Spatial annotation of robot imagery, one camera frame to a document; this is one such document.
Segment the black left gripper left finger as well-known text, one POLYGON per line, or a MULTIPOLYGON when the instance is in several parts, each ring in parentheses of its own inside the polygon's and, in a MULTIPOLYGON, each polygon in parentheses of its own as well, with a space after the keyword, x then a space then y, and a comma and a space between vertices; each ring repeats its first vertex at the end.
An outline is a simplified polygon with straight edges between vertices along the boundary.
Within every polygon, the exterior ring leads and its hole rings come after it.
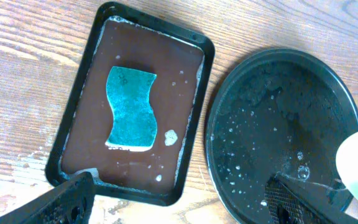
POLYGON ((1 216, 0 224, 88 223, 94 196, 93 176, 84 172, 1 216))

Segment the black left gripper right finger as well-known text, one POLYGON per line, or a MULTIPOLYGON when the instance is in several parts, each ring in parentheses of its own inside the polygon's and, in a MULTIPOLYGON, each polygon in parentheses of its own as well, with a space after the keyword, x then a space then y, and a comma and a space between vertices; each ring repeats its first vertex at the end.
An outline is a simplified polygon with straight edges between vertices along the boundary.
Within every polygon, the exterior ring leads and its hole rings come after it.
POLYGON ((357 219, 312 196, 280 174, 269 178, 264 195, 276 224, 358 224, 357 219))

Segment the green and yellow sponge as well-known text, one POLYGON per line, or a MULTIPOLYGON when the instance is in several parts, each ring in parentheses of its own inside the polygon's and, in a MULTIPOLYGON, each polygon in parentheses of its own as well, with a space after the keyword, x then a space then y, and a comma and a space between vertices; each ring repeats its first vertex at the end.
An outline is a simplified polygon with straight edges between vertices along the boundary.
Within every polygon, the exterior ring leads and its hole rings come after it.
POLYGON ((113 124, 105 145, 109 149, 144 152, 157 136, 157 120, 150 105, 156 74, 126 67, 113 67, 106 81, 106 96, 113 124))

